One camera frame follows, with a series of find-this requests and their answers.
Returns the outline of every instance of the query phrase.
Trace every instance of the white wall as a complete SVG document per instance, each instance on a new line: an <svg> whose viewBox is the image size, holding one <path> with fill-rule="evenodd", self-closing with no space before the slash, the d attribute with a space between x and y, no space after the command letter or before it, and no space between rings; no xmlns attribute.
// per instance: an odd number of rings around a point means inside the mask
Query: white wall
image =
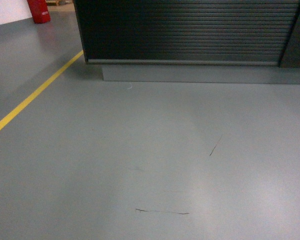
<svg viewBox="0 0 300 240"><path fill-rule="evenodd" d="M31 17L27 0L0 0L0 24Z"/></svg>

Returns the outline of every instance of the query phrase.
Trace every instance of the yellow floor line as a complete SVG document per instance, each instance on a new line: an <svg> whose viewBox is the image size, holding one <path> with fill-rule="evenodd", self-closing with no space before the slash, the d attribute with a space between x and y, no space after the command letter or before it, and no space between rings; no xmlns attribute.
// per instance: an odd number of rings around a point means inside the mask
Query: yellow floor line
<svg viewBox="0 0 300 240"><path fill-rule="evenodd" d="M63 67L49 77L41 86L39 86L30 96L23 100L15 109L0 121L0 130L12 121L23 109L25 109L36 97L39 96L57 77L59 77L71 64L73 64L84 52L81 51L68 61Z"/></svg>

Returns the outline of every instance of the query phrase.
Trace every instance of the black roller shutter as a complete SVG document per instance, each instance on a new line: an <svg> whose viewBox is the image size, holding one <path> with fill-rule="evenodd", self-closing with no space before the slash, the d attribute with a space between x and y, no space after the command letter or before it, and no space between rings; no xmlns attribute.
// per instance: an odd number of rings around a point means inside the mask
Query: black roller shutter
<svg viewBox="0 0 300 240"><path fill-rule="evenodd" d="M76 0L88 62L277 65L300 0Z"/></svg>

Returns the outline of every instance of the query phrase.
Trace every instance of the gray counter base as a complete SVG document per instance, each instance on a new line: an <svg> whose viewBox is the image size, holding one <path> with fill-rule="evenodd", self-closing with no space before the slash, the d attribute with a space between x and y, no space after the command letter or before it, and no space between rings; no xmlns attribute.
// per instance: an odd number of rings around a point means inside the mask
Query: gray counter base
<svg viewBox="0 0 300 240"><path fill-rule="evenodd" d="M104 81L300 84L300 69L272 66L102 65Z"/></svg>

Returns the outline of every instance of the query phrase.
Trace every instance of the red fire extinguisher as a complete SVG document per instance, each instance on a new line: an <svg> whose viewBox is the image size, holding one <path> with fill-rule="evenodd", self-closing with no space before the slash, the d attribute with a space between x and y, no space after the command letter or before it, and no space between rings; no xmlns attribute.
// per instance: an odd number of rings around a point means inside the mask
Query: red fire extinguisher
<svg viewBox="0 0 300 240"><path fill-rule="evenodd" d="M46 0L27 0L28 5L36 24L44 24L51 20Z"/></svg>

